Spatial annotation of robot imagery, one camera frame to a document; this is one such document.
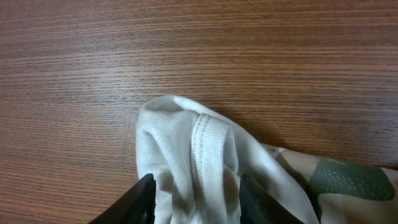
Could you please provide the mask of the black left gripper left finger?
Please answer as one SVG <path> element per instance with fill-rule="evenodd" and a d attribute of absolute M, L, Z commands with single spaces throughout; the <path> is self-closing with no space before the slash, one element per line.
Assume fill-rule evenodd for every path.
<path fill-rule="evenodd" d="M 88 224 L 154 224 L 156 182 L 146 174 Z"/>

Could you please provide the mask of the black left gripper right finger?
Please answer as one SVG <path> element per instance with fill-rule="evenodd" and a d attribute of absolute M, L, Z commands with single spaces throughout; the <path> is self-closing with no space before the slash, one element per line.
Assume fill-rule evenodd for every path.
<path fill-rule="evenodd" d="M 241 224 L 303 224 L 247 174 L 241 176 L 239 201 Z"/>

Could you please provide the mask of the white camouflage baby garment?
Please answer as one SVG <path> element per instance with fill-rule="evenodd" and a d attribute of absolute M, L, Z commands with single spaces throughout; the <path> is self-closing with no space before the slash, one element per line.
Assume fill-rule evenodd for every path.
<path fill-rule="evenodd" d="M 181 96 L 141 106 L 136 164 L 156 181 L 156 223 L 239 223 L 243 175 L 304 223 L 397 222 L 395 170 L 260 143 Z"/>

